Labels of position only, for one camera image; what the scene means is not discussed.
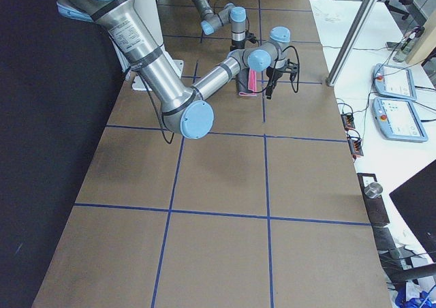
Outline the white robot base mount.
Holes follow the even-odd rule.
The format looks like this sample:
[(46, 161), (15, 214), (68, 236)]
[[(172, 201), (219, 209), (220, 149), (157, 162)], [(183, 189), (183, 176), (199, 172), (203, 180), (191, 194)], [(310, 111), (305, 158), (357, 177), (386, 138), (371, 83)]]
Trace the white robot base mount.
[(185, 85), (166, 52), (156, 0), (125, 0), (110, 34), (143, 83), (161, 99), (181, 95)]

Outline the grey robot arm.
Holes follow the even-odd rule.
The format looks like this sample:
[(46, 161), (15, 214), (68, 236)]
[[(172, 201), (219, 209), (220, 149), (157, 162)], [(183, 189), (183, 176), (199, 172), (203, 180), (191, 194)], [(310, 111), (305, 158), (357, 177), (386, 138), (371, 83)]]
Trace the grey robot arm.
[(210, 7), (208, 0), (191, 0), (201, 18), (201, 28), (205, 35), (212, 35), (226, 25), (231, 26), (232, 46), (231, 50), (242, 49), (246, 41), (246, 20), (245, 8), (235, 6), (232, 2), (215, 13)]
[(291, 40), (286, 27), (275, 27), (257, 48), (235, 49), (193, 85), (185, 86), (165, 52), (155, 0), (57, 0), (60, 15), (94, 22), (109, 32), (133, 71), (161, 103), (159, 124), (186, 138), (202, 138), (211, 130), (214, 112), (206, 102), (238, 74), (282, 66)]

